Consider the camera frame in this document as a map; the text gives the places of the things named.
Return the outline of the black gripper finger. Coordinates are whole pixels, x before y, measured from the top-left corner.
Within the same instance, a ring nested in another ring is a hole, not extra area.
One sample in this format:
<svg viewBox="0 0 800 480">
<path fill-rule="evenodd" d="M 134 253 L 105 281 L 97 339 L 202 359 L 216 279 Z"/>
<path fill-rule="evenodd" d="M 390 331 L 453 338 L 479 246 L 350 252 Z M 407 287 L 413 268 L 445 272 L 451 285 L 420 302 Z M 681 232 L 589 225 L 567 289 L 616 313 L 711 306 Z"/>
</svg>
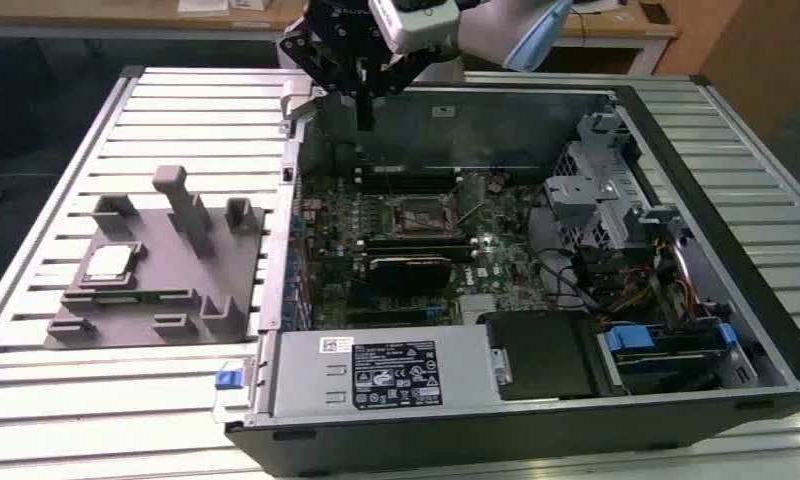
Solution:
<svg viewBox="0 0 800 480">
<path fill-rule="evenodd" d="M 423 49 L 390 60 L 369 59 L 365 75 L 365 129 L 374 127 L 376 100 L 398 94 L 435 61 L 435 50 Z"/>
<path fill-rule="evenodd" d="M 301 18 L 282 35 L 280 47 L 328 93 L 353 104 L 356 127 L 365 130 L 365 85 L 358 71 L 353 28 L 348 21 Z"/>
</svg>

